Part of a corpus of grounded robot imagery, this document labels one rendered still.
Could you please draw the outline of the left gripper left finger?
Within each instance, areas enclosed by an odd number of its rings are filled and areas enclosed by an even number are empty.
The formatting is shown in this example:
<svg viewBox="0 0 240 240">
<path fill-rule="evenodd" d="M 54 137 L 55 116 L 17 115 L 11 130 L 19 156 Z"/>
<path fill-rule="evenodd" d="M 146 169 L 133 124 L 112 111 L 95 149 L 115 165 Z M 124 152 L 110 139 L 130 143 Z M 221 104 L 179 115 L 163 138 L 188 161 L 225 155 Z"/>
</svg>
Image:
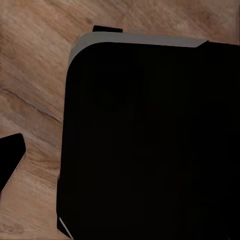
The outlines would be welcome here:
<svg viewBox="0 0 240 240">
<path fill-rule="evenodd" d="M 26 152 L 21 133 L 0 138 L 0 193 Z"/>
</svg>

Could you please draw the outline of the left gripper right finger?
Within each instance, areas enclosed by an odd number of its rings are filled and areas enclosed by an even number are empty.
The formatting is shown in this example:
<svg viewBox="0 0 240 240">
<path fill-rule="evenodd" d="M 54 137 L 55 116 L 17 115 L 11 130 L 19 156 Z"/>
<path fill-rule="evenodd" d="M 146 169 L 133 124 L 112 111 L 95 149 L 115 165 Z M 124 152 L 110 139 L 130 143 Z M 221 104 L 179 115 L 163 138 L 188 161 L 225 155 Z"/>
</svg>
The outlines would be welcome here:
<svg viewBox="0 0 240 240">
<path fill-rule="evenodd" d="M 228 133 L 224 151 L 240 173 L 240 135 L 235 133 Z"/>
</svg>

